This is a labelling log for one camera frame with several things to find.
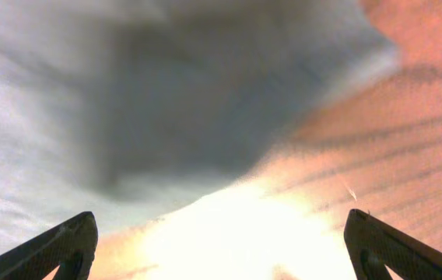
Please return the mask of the grey shorts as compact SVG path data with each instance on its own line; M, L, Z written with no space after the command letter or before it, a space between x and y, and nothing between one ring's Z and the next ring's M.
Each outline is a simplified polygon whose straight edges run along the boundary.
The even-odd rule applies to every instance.
M399 62L358 1L0 0L0 254L228 187Z

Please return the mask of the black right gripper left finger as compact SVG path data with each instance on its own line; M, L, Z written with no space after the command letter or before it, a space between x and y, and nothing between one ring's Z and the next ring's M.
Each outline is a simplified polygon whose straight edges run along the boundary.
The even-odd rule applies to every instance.
M0 280L87 280L98 230L92 212L65 222L0 255Z

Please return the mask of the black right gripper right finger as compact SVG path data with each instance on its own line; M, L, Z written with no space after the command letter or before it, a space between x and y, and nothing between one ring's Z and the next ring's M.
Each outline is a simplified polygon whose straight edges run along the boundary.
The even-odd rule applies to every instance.
M442 252L368 213L350 210L343 236L359 280L442 280Z

